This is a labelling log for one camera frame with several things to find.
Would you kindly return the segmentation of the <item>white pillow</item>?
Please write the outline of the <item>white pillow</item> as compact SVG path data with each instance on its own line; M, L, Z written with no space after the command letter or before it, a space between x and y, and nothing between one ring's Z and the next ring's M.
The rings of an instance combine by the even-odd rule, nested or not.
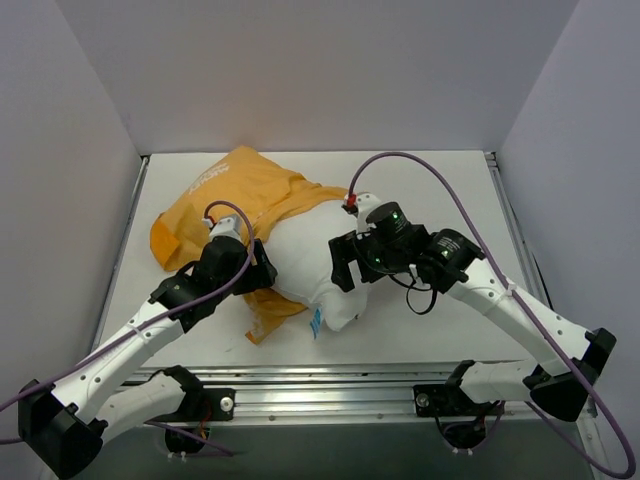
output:
M245 301L256 319L246 337L258 345L285 320L317 307L323 325L334 332L361 316L367 306L369 287L357 274L355 288L343 292L331 281L332 262L328 241L356 227L356 219L341 208L339 200L323 202L300 215L285 219L272 229L264 245L277 269L272 288L249 294Z

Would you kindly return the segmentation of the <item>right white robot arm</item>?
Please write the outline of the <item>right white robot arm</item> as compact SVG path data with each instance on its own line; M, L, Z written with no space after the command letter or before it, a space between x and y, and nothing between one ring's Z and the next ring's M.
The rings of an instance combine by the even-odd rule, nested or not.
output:
M499 279L488 255L462 233L431 233L411 223L396 202L352 194L342 207L357 219L355 230L329 242L331 280L342 291L355 287L352 263L364 283L407 274L435 295L471 307L530 354L521 361L461 362L443 390L450 409L464 413L476 404L529 401L555 419L578 419L616 344L611 332L563 318L510 280Z

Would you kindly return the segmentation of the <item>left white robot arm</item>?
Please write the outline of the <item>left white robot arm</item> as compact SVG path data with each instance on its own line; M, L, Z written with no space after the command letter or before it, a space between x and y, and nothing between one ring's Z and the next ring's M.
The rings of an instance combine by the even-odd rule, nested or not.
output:
M126 391L119 388L227 297L269 288L276 275L260 240L243 244L235 234L213 236L200 258L165 278L106 344L69 372L22 388L20 439L58 478L70 479L121 433L158 416L190 419L201 413L202 384L180 366Z

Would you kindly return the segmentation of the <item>orange Mickey Mouse pillowcase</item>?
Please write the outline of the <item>orange Mickey Mouse pillowcase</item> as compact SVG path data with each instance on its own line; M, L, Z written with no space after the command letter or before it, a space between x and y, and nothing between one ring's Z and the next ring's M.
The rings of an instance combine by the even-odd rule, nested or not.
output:
M250 221L243 237L255 234L263 246L279 222L330 200L342 204L346 190L323 186L281 167L249 147L238 147L204 171L161 213L150 230L150 249L165 271L199 258L208 241L202 219L217 221L242 210Z

